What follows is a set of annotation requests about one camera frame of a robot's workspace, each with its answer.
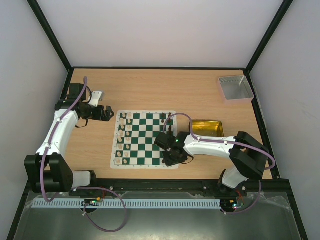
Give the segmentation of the green white chess board mat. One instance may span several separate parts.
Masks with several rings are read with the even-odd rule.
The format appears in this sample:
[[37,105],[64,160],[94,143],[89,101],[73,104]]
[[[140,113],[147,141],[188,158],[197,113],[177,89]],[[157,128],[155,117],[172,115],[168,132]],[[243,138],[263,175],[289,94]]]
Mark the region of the green white chess board mat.
[[161,114],[175,114],[173,110],[119,110],[116,114],[111,169],[178,169],[178,165],[166,166],[163,150],[154,144],[156,137],[163,131]]

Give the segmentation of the gold square tin box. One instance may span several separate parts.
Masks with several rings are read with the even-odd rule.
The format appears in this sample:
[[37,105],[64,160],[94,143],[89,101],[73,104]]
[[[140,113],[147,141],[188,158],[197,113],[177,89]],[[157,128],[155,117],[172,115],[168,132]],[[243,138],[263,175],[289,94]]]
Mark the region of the gold square tin box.
[[217,120],[193,120],[192,131],[200,136],[224,137],[223,124]]

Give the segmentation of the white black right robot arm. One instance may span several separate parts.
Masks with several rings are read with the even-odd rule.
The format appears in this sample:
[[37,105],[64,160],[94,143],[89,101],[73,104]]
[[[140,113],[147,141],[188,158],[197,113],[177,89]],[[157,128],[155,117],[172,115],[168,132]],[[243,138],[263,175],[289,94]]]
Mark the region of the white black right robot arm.
[[154,145],[163,150],[167,167],[184,164],[195,156],[213,156],[231,160],[233,167],[222,171],[217,190],[223,196],[236,194],[236,188],[247,180],[263,178],[269,151],[255,138],[240,131],[236,136],[210,137],[192,132],[179,132],[177,136],[161,132]]

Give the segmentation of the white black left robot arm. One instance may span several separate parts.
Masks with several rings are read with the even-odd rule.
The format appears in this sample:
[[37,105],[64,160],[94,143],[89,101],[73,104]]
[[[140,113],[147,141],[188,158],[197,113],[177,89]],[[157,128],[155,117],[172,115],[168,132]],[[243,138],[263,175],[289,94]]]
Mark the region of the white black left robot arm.
[[44,142],[34,155],[27,155],[24,160],[34,193],[46,197],[48,193],[66,193],[94,182],[94,171],[71,170],[65,155],[73,130],[79,128],[79,120],[108,122],[114,116],[110,106],[99,104],[103,95],[102,91],[91,91],[85,77],[83,83],[70,84],[67,96],[57,102]]

